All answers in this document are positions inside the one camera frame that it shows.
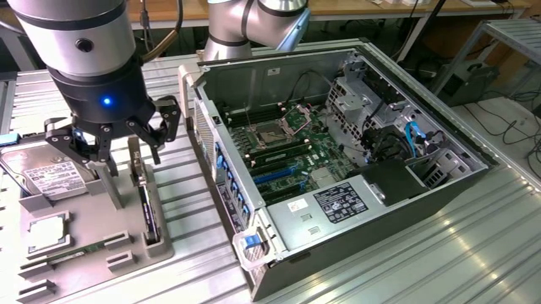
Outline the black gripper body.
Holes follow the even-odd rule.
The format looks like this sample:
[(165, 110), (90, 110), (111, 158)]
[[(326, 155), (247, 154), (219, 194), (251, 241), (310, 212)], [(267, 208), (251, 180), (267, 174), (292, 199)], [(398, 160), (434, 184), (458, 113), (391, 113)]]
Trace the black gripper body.
[(76, 77), (53, 68), (48, 72), (77, 127), (124, 126), (129, 118), (148, 123), (155, 106), (147, 94), (139, 58), (131, 58), (117, 70), (98, 76)]

